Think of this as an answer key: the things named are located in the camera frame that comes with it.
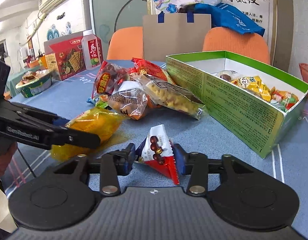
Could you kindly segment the person's left hand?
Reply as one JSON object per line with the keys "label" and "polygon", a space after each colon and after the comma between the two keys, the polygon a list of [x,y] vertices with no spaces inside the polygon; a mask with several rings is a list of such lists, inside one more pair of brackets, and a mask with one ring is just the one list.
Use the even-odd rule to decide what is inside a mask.
{"label": "person's left hand", "polygon": [[9,149],[4,155],[0,156],[0,176],[5,174],[5,171],[12,160],[14,153],[16,152],[18,143],[14,142],[10,145]]}

